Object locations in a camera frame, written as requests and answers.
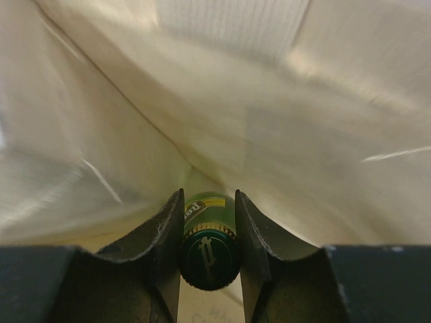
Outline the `beige canvas bag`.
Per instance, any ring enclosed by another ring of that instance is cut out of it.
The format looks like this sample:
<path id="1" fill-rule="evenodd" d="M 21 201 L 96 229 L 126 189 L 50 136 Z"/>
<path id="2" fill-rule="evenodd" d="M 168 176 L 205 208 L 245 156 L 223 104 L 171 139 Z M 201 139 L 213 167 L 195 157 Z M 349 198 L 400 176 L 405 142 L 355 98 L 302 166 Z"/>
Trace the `beige canvas bag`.
<path id="1" fill-rule="evenodd" d="M 430 247 L 430 2 L 2 1 L 1 248 L 95 253 L 177 190 Z M 189 285 L 182 239 L 176 322 L 247 322 L 240 271 Z"/>

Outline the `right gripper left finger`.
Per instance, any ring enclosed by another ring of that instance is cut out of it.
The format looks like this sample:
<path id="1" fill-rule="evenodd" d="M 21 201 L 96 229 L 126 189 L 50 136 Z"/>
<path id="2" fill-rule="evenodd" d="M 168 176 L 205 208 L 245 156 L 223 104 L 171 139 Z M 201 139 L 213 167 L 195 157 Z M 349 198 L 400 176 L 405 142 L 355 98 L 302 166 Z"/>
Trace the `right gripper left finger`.
<path id="1" fill-rule="evenodd" d="M 1 248 L 2 322 L 176 322 L 185 196 L 95 253 Z"/>

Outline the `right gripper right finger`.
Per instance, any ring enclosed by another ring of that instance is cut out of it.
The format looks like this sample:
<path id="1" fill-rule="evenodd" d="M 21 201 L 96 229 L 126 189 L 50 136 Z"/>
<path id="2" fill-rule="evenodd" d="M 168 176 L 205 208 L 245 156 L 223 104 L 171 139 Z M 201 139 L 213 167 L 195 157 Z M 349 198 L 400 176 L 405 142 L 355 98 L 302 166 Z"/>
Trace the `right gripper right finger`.
<path id="1" fill-rule="evenodd" d="M 317 248 L 241 191 L 236 233 L 247 322 L 429 322 L 430 247 Z"/>

